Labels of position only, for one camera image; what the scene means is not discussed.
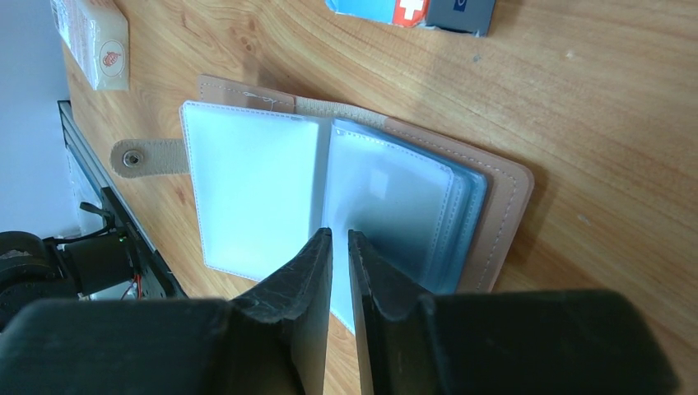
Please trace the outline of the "pink leather card holder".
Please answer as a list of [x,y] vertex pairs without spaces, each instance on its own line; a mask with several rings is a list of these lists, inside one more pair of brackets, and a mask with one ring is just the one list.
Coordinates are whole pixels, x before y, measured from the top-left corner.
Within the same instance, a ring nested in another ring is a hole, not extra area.
[[489,291],[534,188],[526,166],[355,105],[201,75],[179,139],[116,142],[127,179],[188,174],[205,265],[261,281],[333,233],[330,309],[354,313],[348,234],[436,294]]

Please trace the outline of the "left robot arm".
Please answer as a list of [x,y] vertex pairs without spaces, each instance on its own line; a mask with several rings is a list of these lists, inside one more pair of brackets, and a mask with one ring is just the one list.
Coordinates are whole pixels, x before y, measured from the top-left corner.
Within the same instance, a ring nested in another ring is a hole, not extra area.
[[115,233],[77,241],[1,233],[1,328],[40,299],[72,299],[133,279],[132,248]]

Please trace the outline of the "blue toothpaste box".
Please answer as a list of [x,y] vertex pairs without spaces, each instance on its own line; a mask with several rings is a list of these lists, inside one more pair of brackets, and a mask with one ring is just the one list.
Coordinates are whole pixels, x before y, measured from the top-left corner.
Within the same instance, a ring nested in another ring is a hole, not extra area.
[[495,0],[327,0],[338,15],[405,28],[485,36]]

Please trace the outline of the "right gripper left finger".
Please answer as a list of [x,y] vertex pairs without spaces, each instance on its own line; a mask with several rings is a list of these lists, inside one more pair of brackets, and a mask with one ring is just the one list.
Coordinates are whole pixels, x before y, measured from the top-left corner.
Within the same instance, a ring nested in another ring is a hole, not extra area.
[[40,300],[1,336],[4,394],[320,394],[333,236],[233,300]]

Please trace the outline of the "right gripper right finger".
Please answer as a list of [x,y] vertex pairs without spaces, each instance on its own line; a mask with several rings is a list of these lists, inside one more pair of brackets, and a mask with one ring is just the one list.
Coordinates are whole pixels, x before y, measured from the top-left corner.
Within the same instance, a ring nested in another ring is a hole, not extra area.
[[674,394],[640,312],[612,290],[436,295],[348,234],[364,394]]

